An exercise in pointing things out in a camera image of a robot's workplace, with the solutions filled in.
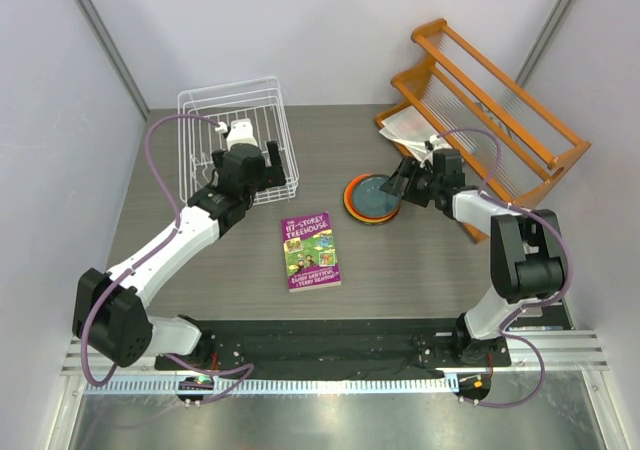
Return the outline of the red floral plate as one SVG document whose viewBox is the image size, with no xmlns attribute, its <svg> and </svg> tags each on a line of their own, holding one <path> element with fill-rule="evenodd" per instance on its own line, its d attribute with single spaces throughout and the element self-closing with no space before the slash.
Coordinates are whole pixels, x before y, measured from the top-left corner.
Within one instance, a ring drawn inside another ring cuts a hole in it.
<svg viewBox="0 0 640 450">
<path fill-rule="evenodd" d="M 354 186 L 355 186 L 354 182 L 350 182 L 346 186 L 343 192 L 342 204 L 347 214 L 351 216 L 353 219 L 355 219 L 357 222 L 361 224 L 369 225 L 369 226 L 382 225 L 394 219 L 396 215 L 399 213 L 401 206 L 397 206 L 392 212 L 380 218 L 367 218 L 361 215 L 355 210 L 354 206 L 352 205 L 351 196 L 353 193 Z"/>
</svg>

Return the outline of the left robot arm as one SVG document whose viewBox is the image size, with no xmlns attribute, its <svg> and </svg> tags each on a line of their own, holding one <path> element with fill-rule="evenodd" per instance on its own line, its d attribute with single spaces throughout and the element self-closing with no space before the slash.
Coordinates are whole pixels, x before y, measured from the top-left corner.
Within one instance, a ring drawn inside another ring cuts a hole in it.
<svg viewBox="0 0 640 450">
<path fill-rule="evenodd" d="M 147 308 L 191 258 L 240 222 L 258 192 L 285 185 L 279 148 L 237 143 L 216 151 L 212 181 L 194 193 L 179 216 L 128 260 L 79 279 L 72 332 L 113 364 L 128 367 L 146 355 L 175 354 L 205 367 L 212 343 L 189 317 L 152 317 Z"/>
</svg>

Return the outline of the dark plate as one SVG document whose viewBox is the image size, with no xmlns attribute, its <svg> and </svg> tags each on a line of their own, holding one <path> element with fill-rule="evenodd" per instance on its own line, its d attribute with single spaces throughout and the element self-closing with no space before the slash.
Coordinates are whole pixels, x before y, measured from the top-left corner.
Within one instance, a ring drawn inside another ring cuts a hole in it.
<svg viewBox="0 0 640 450">
<path fill-rule="evenodd" d="M 389 178 L 385 174 L 365 174 L 356 177 L 351 196 L 355 210 L 367 218 L 380 218 L 400 206 L 400 198 L 380 190 Z"/>
</svg>

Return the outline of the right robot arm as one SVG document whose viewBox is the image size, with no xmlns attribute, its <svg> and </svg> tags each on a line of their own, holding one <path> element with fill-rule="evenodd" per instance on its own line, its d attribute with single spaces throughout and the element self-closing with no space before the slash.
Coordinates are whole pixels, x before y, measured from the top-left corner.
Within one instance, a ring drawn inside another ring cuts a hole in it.
<svg viewBox="0 0 640 450">
<path fill-rule="evenodd" d="M 457 364 L 485 364 L 524 310 L 568 290 L 572 266 L 555 212 L 527 210 L 468 185 L 458 151 L 439 149 L 425 164 L 403 158 L 381 190 L 421 207 L 433 203 L 448 218 L 489 236 L 491 287 L 456 320 L 450 346 Z"/>
</svg>

